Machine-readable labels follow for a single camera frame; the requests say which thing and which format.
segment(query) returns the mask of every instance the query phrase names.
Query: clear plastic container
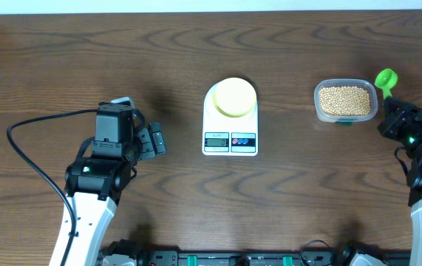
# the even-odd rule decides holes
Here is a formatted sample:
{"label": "clear plastic container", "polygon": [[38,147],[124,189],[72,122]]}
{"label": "clear plastic container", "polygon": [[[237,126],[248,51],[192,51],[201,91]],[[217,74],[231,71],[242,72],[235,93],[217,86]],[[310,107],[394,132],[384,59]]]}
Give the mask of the clear plastic container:
{"label": "clear plastic container", "polygon": [[[357,86],[368,92],[370,96],[370,113],[368,115],[362,116],[338,116],[338,115],[328,115],[322,111],[321,103],[319,101],[319,91],[325,87],[332,86]],[[357,80],[357,79],[330,79],[322,81],[314,90],[314,106],[316,107],[317,118],[320,121],[324,122],[361,122],[372,119],[376,112],[378,111],[378,100],[376,97],[375,88],[368,81]]]}

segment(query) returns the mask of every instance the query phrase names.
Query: green measuring scoop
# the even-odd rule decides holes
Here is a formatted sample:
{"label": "green measuring scoop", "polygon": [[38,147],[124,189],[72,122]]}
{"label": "green measuring scoop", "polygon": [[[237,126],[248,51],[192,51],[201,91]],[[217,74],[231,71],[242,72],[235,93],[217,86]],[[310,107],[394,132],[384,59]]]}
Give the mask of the green measuring scoop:
{"label": "green measuring scoop", "polygon": [[398,75],[391,69],[384,69],[376,76],[375,86],[383,91],[383,100],[392,97],[390,92],[398,82]]}

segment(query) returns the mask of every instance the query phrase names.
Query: wooden table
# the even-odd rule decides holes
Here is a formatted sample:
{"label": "wooden table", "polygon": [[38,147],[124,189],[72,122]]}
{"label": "wooden table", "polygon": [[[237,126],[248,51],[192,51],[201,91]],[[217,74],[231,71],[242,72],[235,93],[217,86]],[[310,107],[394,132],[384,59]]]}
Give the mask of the wooden table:
{"label": "wooden table", "polygon": [[[46,265],[63,211],[7,126],[124,95],[162,123],[168,152],[139,163],[103,246],[295,250],[356,238],[409,249],[399,145],[376,130],[384,112],[343,126],[320,122],[313,105],[319,82],[374,81],[386,67],[399,75],[394,94],[421,104],[422,11],[0,16],[0,265]],[[256,84],[256,157],[201,152],[205,94],[228,77]],[[63,187],[94,128],[89,114],[14,138]]]}

